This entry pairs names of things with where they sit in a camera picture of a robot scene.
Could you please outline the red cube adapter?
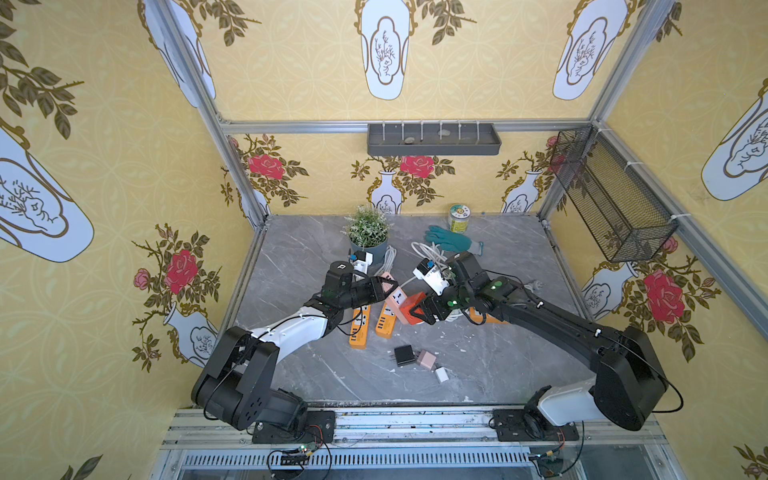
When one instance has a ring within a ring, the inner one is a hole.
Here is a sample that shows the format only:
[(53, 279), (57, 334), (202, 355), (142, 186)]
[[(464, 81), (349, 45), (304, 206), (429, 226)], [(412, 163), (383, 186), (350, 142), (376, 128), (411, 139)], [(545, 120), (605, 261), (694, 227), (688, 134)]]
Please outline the red cube adapter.
[(408, 296), (400, 305), (399, 311), (404, 321), (409, 325), (417, 325), (424, 322), (425, 313), (422, 308), (422, 302), (426, 298), (425, 292)]

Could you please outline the pink power strip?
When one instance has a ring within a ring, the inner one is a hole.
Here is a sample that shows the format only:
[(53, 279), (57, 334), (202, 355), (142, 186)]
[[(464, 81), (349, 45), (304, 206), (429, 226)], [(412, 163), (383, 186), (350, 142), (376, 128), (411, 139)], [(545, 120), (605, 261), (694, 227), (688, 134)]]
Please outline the pink power strip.
[(405, 314), (400, 310), (400, 307), (407, 300), (408, 296), (403, 289), (397, 285), (391, 294), (385, 299), (386, 306), (392, 311), (395, 317), (403, 324), (409, 325), (409, 322)]

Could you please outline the orange power strip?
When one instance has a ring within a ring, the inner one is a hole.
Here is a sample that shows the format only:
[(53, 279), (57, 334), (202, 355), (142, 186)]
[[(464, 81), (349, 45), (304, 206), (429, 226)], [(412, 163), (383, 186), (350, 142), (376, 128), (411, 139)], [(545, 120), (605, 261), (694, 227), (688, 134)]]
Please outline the orange power strip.
[(392, 306), (398, 306), (395, 292), (384, 301), (384, 306), (375, 326), (376, 335), (384, 339), (390, 339), (392, 337), (397, 321), (397, 316)]
[(353, 310), (353, 322), (350, 328), (349, 345), (353, 349), (364, 350), (367, 346), (371, 307), (369, 305)]
[(474, 308), (468, 309), (468, 315), (469, 315), (470, 321), (476, 325), (503, 324), (503, 321), (498, 320), (497, 318), (493, 317), (490, 314), (483, 314)]

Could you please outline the pink plug adapter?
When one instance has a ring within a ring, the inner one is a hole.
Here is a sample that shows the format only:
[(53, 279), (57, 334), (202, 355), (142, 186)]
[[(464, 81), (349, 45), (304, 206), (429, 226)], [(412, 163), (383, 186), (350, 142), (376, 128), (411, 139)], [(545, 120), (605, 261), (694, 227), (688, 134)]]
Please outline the pink plug adapter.
[(435, 367), (437, 357), (435, 354), (429, 351), (421, 351), (417, 357), (417, 364), (427, 370), (432, 370)]

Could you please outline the black plug adapter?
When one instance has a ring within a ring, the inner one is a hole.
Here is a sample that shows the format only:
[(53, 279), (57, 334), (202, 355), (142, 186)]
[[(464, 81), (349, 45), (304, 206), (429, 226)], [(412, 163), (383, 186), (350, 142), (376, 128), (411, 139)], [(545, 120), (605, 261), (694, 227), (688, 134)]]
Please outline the black plug adapter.
[(416, 362), (416, 355), (411, 345), (403, 345), (393, 350), (395, 361), (398, 367), (413, 364)]

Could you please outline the small white plug adapter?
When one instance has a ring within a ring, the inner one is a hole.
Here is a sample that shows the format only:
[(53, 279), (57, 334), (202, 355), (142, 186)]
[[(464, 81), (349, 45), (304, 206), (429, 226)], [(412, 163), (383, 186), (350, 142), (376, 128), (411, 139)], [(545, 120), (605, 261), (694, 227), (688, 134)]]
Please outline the small white plug adapter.
[(447, 382), (449, 380), (449, 376), (447, 373), (447, 370), (443, 367), (439, 367), (435, 370), (435, 374), (439, 380), (440, 383)]

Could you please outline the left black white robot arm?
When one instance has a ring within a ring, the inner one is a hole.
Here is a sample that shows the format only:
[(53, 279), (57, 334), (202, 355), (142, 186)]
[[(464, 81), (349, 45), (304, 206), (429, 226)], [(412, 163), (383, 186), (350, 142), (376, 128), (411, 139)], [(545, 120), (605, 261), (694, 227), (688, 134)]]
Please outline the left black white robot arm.
[(277, 364), (299, 348), (330, 333), (348, 309), (385, 300), (398, 287), (381, 276), (352, 273), (325, 282), (295, 313), (261, 329), (233, 326), (215, 345), (191, 390), (192, 402), (207, 419), (237, 430), (270, 424), (286, 430), (303, 428), (304, 401), (272, 387)]

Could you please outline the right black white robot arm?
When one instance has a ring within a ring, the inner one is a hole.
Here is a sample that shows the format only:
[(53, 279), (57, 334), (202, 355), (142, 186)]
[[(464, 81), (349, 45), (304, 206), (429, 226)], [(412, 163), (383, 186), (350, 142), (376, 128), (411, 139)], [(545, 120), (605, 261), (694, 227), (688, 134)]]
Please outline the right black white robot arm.
[(657, 404), (672, 386), (645, 332), (592, 323), (534, 295), (515, 279), (498, 277), (476, 288), (448, 286), (441, 294), (426, 295), (408, 313), (433, 325), (455, 310), (470, 308), (533, 332), (595, 374), (592, 381), (537, 390), (523, 410), (524, 425), (535, 438), (548, 428), (601, 418), (638, 431), (659, 411)]

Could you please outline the potted green plant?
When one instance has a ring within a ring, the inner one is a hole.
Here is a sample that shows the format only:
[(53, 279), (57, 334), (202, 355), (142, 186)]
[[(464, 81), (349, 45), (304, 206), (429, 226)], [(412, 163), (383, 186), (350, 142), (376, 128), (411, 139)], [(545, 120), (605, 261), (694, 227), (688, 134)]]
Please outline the potted green plant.
[(350, 216), (346, 217), (346, 221), (342, 232), (349, 239), (352, 251), (371, 253), (373, 264), (382, 264), (388, 248), (391, 227), (388, 217), (371, 206), (358, 206)]

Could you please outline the green glove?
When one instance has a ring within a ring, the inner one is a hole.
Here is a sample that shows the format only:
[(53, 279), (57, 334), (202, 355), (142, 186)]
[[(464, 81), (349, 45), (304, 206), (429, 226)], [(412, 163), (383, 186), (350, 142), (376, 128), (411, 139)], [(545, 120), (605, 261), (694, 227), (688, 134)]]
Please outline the green glove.
[(448, 252), (469, 252), (476, 256), (482, 256), (484, 244), (481, 241), (474, 241), (469, 237), (446, 230), (436, 225), (430, 225), (425, 232), (425, 241), (433, 243), (440, 249)]

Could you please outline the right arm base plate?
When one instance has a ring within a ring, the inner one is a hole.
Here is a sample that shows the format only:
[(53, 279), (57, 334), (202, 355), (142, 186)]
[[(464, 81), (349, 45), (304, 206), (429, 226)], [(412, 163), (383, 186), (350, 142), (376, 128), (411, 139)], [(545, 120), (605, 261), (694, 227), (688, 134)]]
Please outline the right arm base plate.
[(490, 428), (500, 442), (555, 442), (578, 441), (579, 429), (573, 424), (553, 426), (541, 414), (520, 408), (494, 409)]

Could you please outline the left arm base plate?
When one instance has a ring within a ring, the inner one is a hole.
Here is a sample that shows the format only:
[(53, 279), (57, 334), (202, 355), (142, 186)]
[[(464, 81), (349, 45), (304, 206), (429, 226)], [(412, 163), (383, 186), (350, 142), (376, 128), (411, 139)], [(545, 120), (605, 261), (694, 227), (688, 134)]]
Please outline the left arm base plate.
[(308, 410), (289, 424), (259, 421), (252, 435), (252, 443), (331, 443), (334, 439), (336, 419), (336, 412), (333, 410)]

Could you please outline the grey wall shelf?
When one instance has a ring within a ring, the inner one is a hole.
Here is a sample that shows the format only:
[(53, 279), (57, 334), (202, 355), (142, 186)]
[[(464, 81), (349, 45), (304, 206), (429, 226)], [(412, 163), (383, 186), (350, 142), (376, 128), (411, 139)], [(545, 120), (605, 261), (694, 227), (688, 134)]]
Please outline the grey wall shelf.
[(491, 122), (412, 121), (367, 125), (370, 156), (495, 156), (502, 140)]

